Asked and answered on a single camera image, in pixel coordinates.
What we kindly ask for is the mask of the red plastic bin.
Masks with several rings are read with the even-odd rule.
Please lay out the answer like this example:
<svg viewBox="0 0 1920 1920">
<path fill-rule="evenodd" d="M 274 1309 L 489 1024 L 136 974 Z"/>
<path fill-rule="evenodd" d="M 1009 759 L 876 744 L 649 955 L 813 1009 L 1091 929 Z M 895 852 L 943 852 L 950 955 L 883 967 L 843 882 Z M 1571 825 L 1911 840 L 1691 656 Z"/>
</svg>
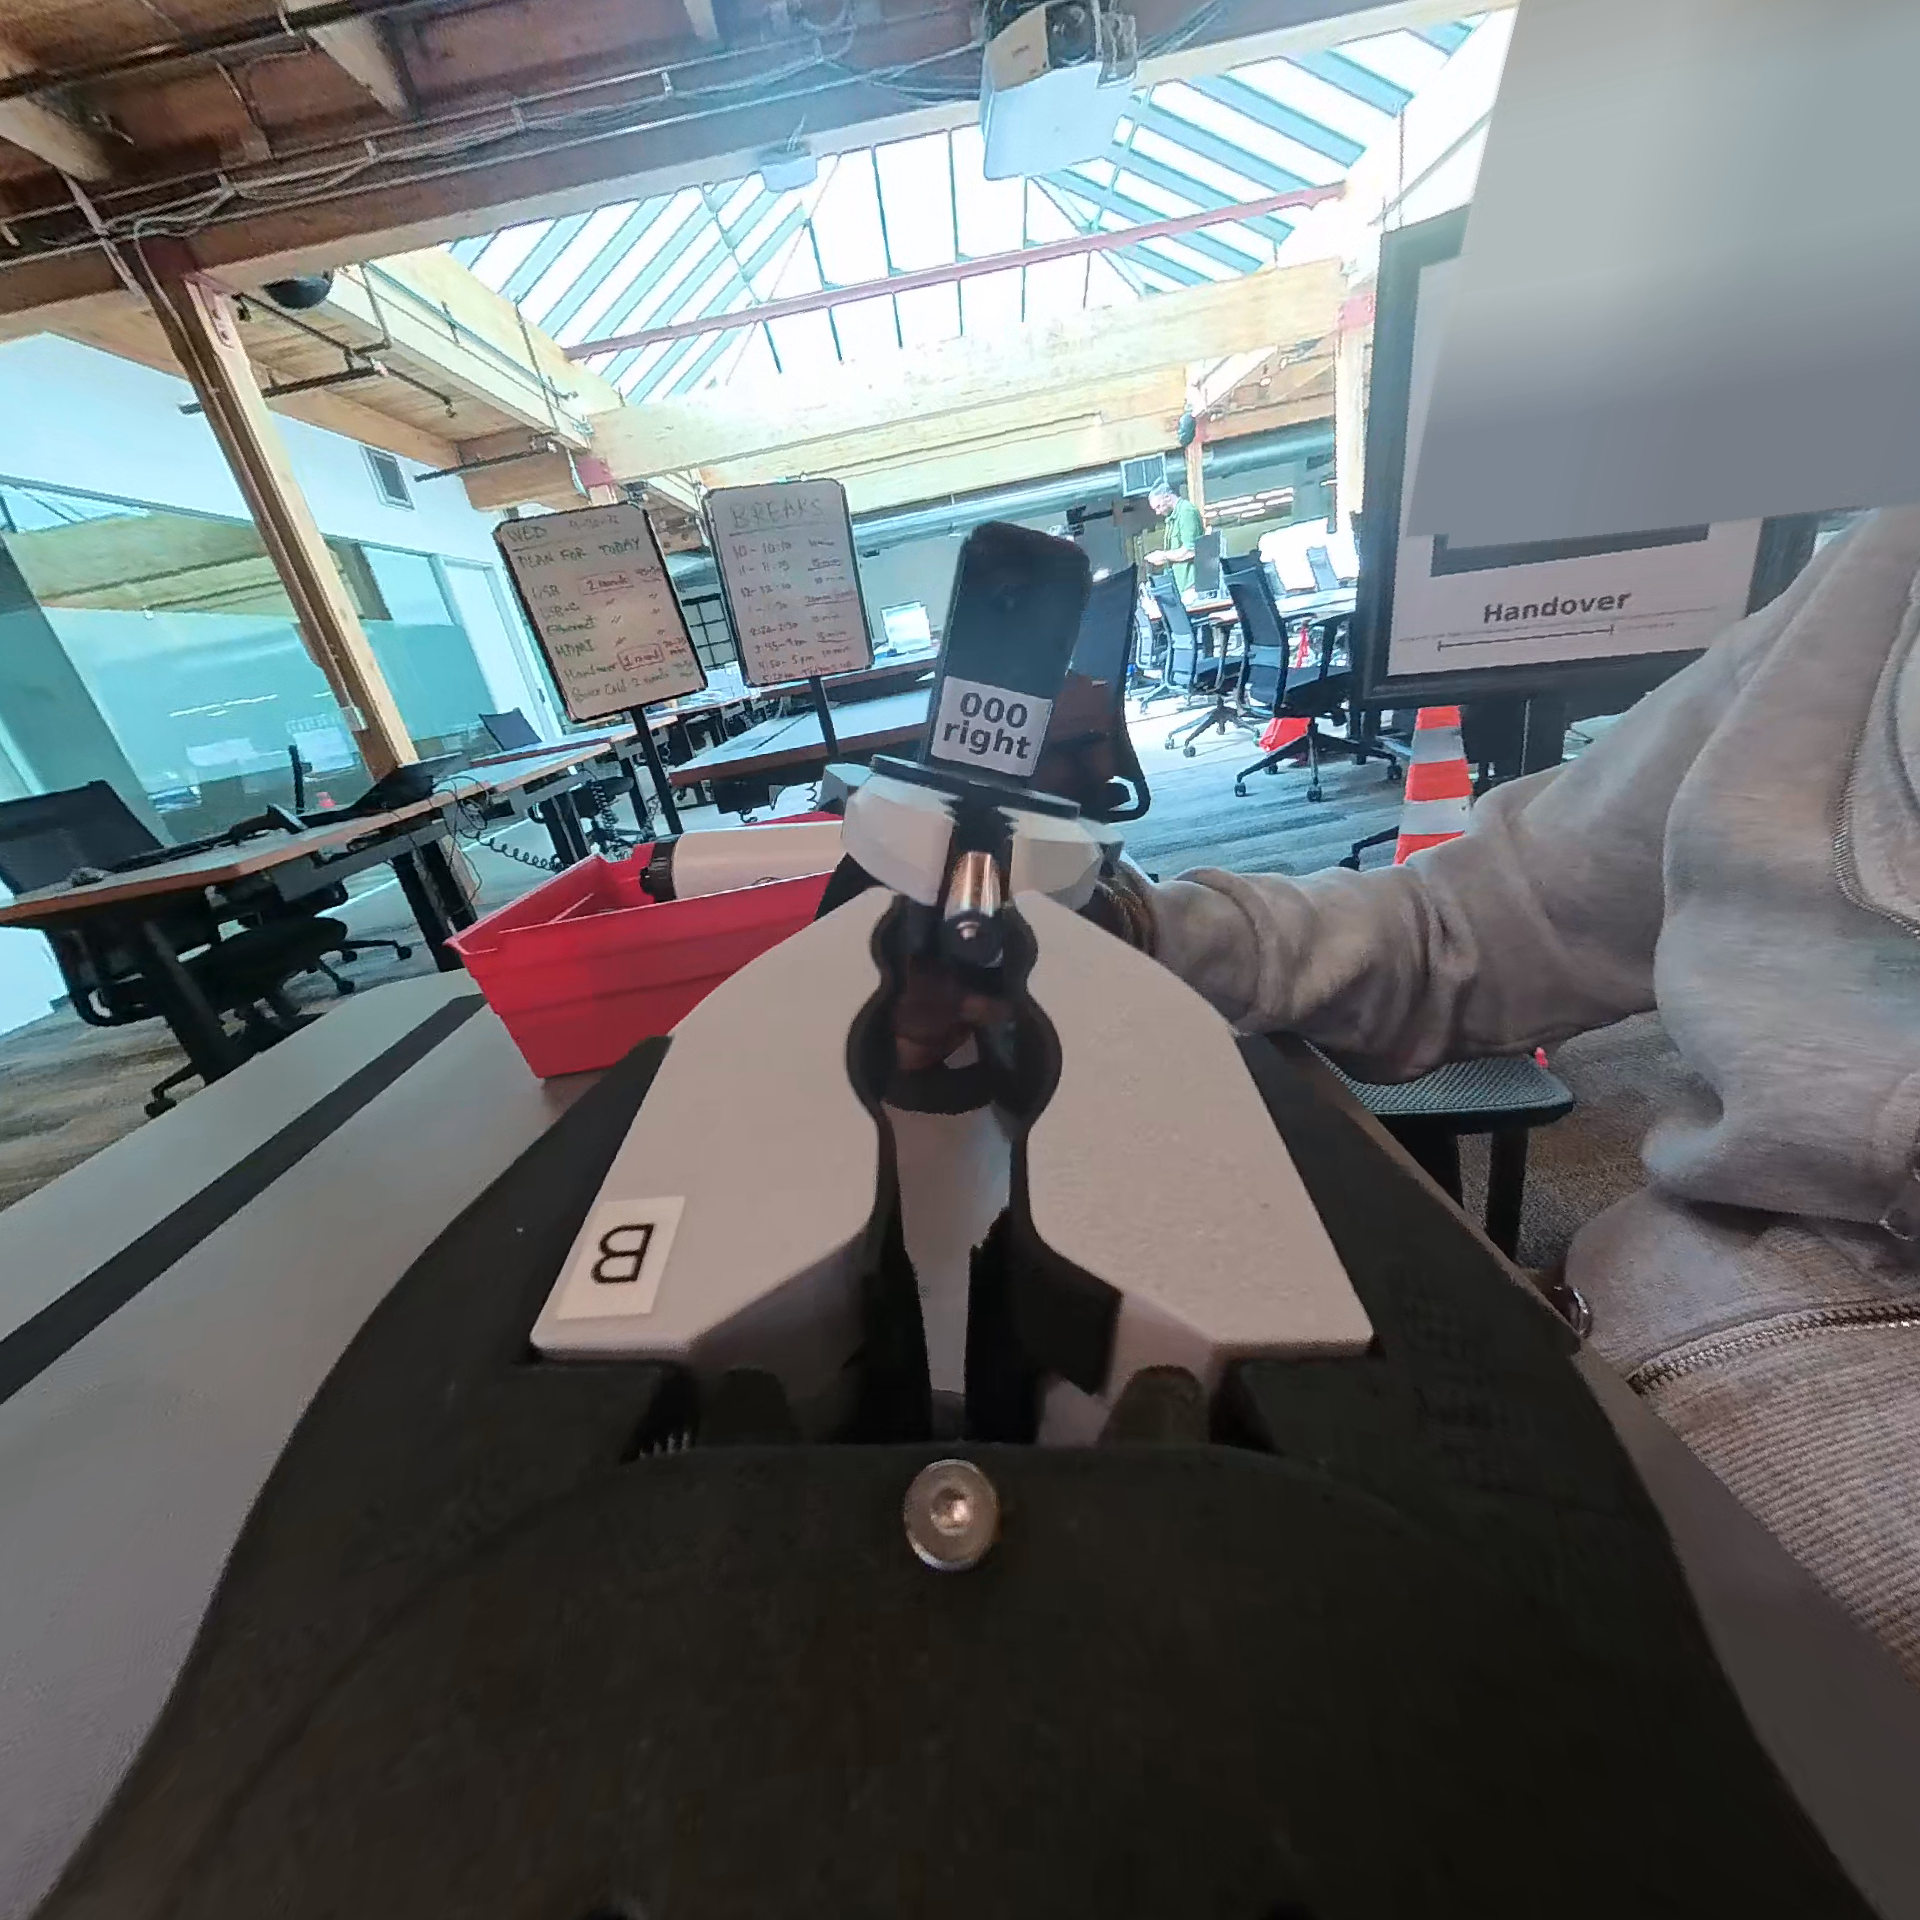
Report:
<svg viewBox="0 0 1920 1920">
<path fill-rule="evenodd" d="M 582 859 L 450 941 L 535 1077 L 616 1065 L 669 1034 L 733 970 L 809 925 L 827 874 L 649 902 L 657 844 Z"/>
</svg>

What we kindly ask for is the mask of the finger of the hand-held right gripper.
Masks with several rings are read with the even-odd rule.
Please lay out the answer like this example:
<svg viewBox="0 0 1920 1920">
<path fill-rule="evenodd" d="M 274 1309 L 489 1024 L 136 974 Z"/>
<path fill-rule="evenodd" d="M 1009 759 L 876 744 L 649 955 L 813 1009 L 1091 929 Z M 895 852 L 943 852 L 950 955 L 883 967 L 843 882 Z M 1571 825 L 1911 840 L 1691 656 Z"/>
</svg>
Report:
<svg viewBox="0 0 1920 1920">
<path fill-rule="evenodd" d="M 1005 896 L 1041 892 L 1082 913 L 1102 874 L 1102 832 L 1082 816 L 999 808 L 1009 831 Z"/>
<path fill-rule="evenodd" d="M 843 812 L 843 859 L 880 887 L 938 902 L 958 852 L 958 798 L 919 777 L 865 777 Z"/>
</svg>

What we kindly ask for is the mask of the person's right hand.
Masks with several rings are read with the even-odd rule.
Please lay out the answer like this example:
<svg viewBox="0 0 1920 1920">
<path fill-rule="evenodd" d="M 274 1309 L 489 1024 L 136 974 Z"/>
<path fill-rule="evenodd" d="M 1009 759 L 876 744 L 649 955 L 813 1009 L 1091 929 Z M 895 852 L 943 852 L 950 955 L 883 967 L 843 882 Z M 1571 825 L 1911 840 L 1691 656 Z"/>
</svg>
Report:
<svg viewBox="0 0 1920 1920">
<path fill-rule="evenodd" d="M 910 955 L 898 974 L 890 1009 L 895 1067 L 890 1083 L 983 1067 L 989 1077 L 1011 1077 L 1015 1067 L 1015 1009 L 1009 961 L 950 961 L 936 955 Z"/>
</svg>

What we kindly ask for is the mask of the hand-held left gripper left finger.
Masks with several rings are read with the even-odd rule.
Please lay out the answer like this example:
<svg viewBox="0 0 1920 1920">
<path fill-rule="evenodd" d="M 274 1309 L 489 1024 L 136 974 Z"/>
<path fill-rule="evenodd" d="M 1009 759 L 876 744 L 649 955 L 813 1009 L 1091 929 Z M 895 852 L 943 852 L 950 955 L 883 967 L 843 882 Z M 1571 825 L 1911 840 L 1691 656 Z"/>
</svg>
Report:
<svg viewBox="0 0 1920 1920">
<path fill-rule="evenodd" d="M 796 1421 L 854 1418 L 883 1170 L 848 1050 L 890 913 L 843 902 L 669 1029 L 535 1315 L 544 1359 L 755 1368 Z"/>
</svg>

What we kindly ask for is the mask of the white bottle black cap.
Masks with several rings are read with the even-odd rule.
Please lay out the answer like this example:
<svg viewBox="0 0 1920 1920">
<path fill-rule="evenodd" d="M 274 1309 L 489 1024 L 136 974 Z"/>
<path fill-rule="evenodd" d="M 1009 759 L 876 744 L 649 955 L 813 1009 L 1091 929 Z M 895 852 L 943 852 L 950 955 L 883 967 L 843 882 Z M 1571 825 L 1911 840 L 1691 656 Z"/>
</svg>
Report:
<svg viewBox="0 0 1920 1920">
<path fill-rule="evenodd" d="M 644 852 L 638 884 L 649 902 L 687 902 L 833 874 L 839 859 L 839 816 L 770 820 L 741 831 L 683 831 Z"/>
</svg>

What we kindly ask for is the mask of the handwritten whiteboard on stand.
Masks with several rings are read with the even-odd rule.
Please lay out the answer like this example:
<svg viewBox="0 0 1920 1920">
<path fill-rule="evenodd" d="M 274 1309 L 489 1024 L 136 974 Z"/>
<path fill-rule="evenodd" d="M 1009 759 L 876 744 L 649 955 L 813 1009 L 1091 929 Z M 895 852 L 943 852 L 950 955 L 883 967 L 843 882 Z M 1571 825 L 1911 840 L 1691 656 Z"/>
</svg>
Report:
<svg viewBox="0 0 1920 1920">
<path fill-rule="evenodd" d="M 701 697 L 708 681 L 657 523 L 616 493 L 569 512 L 504 516 L 494 548 L 561 717 L 573 725 L 629 717 L 660 791 L 663 832 L 683 832 L 649 712 Z"/>
<path fill-rule="evenodd" d="M 714 484 L 701 512 L 741 681 L 802 681 L 839 758 L 826 681 L 876 665 L 848 490 L 833 476 Z"/>
</svg>

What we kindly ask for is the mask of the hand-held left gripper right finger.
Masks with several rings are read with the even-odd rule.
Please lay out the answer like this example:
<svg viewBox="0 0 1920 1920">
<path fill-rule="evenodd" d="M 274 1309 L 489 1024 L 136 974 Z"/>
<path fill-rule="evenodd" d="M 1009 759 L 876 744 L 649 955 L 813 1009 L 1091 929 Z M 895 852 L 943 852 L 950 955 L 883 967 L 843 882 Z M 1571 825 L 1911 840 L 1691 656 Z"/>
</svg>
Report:
<svg viewBox="0 0 1920 1920">
<path fill-rule="evenodd" d="M 1153 957 L 1023 892 L 1041 1108 L 1023 1132 L 1023 1359 L 1043 1421 L 1102 1421 L 1139 1368 L 1343 1359 L 1370 1309 L 1238 1029 Z"/>
</svg>

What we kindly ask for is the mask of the copper black battery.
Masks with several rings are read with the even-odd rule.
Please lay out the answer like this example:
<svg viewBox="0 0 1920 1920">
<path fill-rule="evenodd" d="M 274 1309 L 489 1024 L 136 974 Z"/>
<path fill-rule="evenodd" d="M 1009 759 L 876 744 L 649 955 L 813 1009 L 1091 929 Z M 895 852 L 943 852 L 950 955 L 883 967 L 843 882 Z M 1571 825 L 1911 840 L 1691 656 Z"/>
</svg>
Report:
<svg viewBox="0 0 1920 1920">
<path fill-rule="evenodd" d="M 936 943 L 961 970 L 992 970 L 1005 961 L 1005 874 L 992 852 L 961 850 L 951 859 Z"/>
</svg>

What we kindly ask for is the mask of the brown chair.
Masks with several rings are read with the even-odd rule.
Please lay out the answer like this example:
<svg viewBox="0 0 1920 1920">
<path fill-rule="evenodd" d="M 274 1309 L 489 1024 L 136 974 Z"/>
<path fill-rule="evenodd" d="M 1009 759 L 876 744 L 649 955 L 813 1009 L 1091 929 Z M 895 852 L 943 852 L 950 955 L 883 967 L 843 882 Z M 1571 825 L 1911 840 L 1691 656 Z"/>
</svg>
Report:
<svg viewBox="0 0 1920 1920">
<path fill-rule="evenodd" d="M 1132 825 L 1148 812 L 1124 681 L 1067 671 L 1029 785 L 1100 825 Z"/>
</svg>

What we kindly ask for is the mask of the person's right forearm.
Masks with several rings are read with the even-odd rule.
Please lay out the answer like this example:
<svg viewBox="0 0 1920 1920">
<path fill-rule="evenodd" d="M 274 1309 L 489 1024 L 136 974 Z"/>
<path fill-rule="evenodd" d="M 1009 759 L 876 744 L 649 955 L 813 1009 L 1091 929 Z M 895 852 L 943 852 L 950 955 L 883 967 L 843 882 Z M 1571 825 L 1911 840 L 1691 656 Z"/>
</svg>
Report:
<svg viewBox="0 0 1920 1920">
<path fill-rule="evenodd" d="M 1148 948 L 1238 1029 L 1299 1034 L 1365 1083 L 1651 1013 L 1667 816 L 1701 744 L 1696 712 L 1639 701 L 1392 870 L 1143 884 Z"/>
</svg>

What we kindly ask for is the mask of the person's grey hooded jacket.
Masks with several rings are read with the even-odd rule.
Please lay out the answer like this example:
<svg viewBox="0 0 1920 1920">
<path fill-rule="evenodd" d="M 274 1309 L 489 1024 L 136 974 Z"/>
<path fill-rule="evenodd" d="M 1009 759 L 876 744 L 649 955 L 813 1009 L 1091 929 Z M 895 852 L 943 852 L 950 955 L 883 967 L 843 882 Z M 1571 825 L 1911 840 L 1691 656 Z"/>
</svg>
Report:
<svg viewBox="0 0 1920 1920">
<path fill-rule="evenodd" d="M 1552 777 L 1685 1073 L 1568 1258 L 1595 1341 L 1914 1677 L 1914 510 Z"/>
</svg>

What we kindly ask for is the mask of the black office chair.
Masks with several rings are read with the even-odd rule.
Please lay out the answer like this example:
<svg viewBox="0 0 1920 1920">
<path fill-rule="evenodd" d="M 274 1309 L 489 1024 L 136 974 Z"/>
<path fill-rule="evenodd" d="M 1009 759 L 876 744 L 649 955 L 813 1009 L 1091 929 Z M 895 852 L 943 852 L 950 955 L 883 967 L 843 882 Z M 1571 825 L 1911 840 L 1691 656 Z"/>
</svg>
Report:
<svg viewBox="0 0 1920 1920">
<path fill-rule="evenodd" d="M 296 970 L 328 970 L 355 941 L 327 915 L 341 874 L 387 861 L 419 884 L 415 941 L 446 948 L 446 874 L 411 868 L 446 852 L 450 820 L 427 803 L 385 812 L 261 816 L 190 844 L 159 844 L 118 786 L 89 777 L 6 803 L 6 929 L 39 929 L 85 1026 L 164 1024 L 182 1077 L 218 1083 L 311 1017 L 289 1005 Z"/>
<path fill-rule="evenodd" d="M 1318 730 L 1350 697 L 1350 589 L 1308 589 L 1281 608 L 1255 556 L 1225 557 L 1220 577 L 1241 632 L 1241 707 L 1265 725 L 1261 759 L 1238 770 L 1233 791 L 1245 798 L 1255 775 L 1274 775 L 1285 758 L 1304 758 L 1304 798 L 1324 803 L 1318 759 L 1332 736 Z"/>
</svg>

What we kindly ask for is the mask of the orange traffic cone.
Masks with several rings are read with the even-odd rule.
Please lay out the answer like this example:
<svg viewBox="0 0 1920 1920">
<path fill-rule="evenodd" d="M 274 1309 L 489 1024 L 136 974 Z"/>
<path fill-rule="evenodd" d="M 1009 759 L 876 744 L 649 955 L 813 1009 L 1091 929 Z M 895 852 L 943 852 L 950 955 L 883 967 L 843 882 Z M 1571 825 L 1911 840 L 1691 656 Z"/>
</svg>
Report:
<svg viewBox="0 0 1920 1920">
<path fill-rule="evenodd" d="M 1473 775 L 1463 744 L 1458 707 L 1421 707 L 1406 770 L 1402 770 L 1402 825 L 1392 861 L 1444 850 L 1469 825 Z"/>
</svg>

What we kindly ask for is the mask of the white ceiling projector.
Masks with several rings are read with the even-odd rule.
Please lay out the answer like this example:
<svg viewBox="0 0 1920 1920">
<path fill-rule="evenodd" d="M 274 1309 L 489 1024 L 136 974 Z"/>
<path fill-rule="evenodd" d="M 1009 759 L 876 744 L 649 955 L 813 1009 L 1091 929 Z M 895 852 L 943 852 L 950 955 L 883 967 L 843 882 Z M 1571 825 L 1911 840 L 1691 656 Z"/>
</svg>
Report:
<svg viewBox="0 0 1920 1920">
<path fill-rule="evenodd" d="M 1102 0 L 989 0 L 981 176 L 1041 180 L 1096 161 L 1137 91 L 1137 12 Z"/>
</svg>

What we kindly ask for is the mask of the framed marker sign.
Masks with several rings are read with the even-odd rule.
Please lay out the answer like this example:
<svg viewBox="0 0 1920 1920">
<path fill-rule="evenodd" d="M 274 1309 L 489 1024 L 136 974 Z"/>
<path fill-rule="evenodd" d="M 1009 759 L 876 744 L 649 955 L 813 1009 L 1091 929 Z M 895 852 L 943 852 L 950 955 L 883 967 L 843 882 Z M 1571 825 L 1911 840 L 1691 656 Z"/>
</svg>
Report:
<svg viewBox="0 0 1920 1920">
<path fill-rule="evenodd" d="M 1571 539 L 1413 534 L 1402 504 L 1463 240 L 1466 210 L 1449 210 L 1379 242 L 1354 516 L 1354 701 L 1406 712 L 1568 689 L 1639 697 L 1778 601 L 1839 516 Z"/>
</svg>

